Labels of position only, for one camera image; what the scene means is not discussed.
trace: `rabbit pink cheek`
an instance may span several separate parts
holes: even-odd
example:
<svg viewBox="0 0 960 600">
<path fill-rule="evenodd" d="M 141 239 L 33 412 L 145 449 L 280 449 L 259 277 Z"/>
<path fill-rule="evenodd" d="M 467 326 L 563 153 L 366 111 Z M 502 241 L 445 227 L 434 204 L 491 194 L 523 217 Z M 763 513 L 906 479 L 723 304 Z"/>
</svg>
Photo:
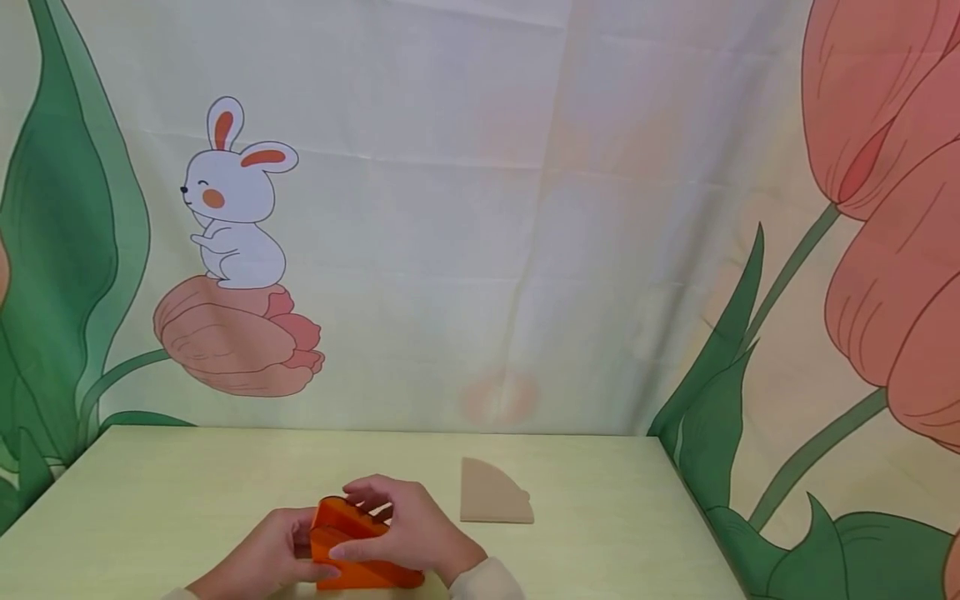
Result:
<svg viewBox="0 0 960 600">
<path fill-rule="evenodd" d="M 217 190 L 212 188 L 204 190 L 204 204 L 210 208 L 223 208 L 226 203 L 224 195 Z"/>
</svg>

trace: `sleeve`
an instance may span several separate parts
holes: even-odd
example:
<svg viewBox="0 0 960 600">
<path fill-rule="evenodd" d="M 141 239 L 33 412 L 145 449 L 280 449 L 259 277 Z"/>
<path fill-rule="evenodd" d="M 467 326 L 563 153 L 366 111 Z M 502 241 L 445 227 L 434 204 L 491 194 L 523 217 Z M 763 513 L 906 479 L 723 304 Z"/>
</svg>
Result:
<svg viewBox="0 0 960 600">
<path fill-rule="evenodd" d="M 450 586 L 451 600 L 525 600 L 514 576 L 499 560 L 488 558 Z"/>
<path fill-rule="evenodd" d="M 183 588 L 174 589 L 160 600 L 197 600 L 197 596 Z"/>
</svg>

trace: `white rabbit illustration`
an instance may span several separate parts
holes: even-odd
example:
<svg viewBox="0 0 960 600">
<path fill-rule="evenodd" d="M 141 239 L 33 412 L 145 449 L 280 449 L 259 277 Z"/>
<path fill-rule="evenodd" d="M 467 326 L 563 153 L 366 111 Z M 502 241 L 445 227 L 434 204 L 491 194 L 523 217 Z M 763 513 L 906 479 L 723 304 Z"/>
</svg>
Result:
<svg viewBox="0 0 960 600">
<path fill-rule="evenodd" d="M 236 153 L 231 148 L 243 129 L 243 108 L 225 96 L 210 107 L 206 131 L 210 150 L 195 155 L 180 188 L 204 233 L 191 235 L 200 246 L 206 276 L 228 289 L 274 285 L 286 271 L 280 245 L 258 223 L 274 212 L 276 197 L 268 173 L 297 166 L 297 152 L 279 142 L 258 142 Z"/>
</svg>

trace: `beige quarter circle block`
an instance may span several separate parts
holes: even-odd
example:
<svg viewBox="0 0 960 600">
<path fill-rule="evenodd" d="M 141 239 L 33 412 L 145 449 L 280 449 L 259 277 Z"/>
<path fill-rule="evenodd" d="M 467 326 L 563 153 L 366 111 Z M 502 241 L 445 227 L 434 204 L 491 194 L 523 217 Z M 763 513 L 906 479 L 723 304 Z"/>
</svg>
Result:
<svg viewBox="0 0 960 600">
<path fill-rule="evenodd" d="M 493 465 L 464 457 L 460 473 L 460 520 L 480 523 L 533 523 L 530 494 Z"/>
</svg>

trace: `green stem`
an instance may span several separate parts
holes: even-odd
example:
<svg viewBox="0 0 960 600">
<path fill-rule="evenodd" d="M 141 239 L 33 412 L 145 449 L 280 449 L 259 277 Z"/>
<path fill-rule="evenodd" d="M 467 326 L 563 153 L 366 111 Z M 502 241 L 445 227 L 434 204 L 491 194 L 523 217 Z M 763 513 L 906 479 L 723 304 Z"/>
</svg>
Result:
<svg viewBox="0 0 960 600">
<path fill-rule="evenodd" d="M 878 388 L 854 404 L 853 408 L 827 425 L 820 432 L 800 446 L 800 449 L 787 459 L 766 492 L 760 497 L 750 515 L 750 524 L 760 531 L 773 516 L 784 498 L 803 478 L 817 461 L 822 459 L 834 446 L 843 442 L 851 433 L 859 429 L 868 420 L 876 417 L 887 407 L 887 390 Z"/>
<path fill-rule="evenodd" d="M 756 333 L 760 330 L 760 326 L 767 318 L 767 315 L 770 314 L 770 309 L 777 303 L 780 294 L 783 293 L 787 284 L 790 283 L 790 279 L 793 279 L 793 276 L 797 274 L 797 271 L 800 270 L 806 258 L 810 256 L 810 253 L 820 240 L 823 239 L 824 235 L 827 234 L 830 227 L 836 223 L 839 216 L 840 211 L 837 210 L 836 205 L 828 203 L 827 208 L 820 214 L 820 217 L 814 221 L 810 229 L 806 231 L 804 238 L 800 240 L 797 248 L 795 248 L 793 253 L 790 254 L 790 257 L 787 258 L 783 268 L 780 269 L 780 274 L 777 276 L 777 279 L 775 279 L 773 285 L 770 286 L 770 291 L 767 292 L 766 298 L 763 299 L 760 307 L 756 310 L 754 319 L 751 321 L 750 326 L 747 327 L 747 332 L 743 334 L 743 341 L 740 342 L 740 350 L 737 355 L 742 354 L 750 347 L 750 344 L 756 337 Z"/>
<path fill-rule="evenodd" d="M 138 354 L 105 372 L 97 379 L 93 385 L 90 386 L 90 389 L 86 391 L 84 399 L 80 404 L 80 422 L 77 425 L 77 446 L 86 447 L 90 417 L 93 415 L 93 411 L 96 410 L 97 404 L 100 403 L 100 396 L 102 396 L 110 386 L 141 367 L 153 365 L 168 358 L 170 358 L 170 354 L 167 354 L 167 351 L 162 348 Z"/>
</svg>

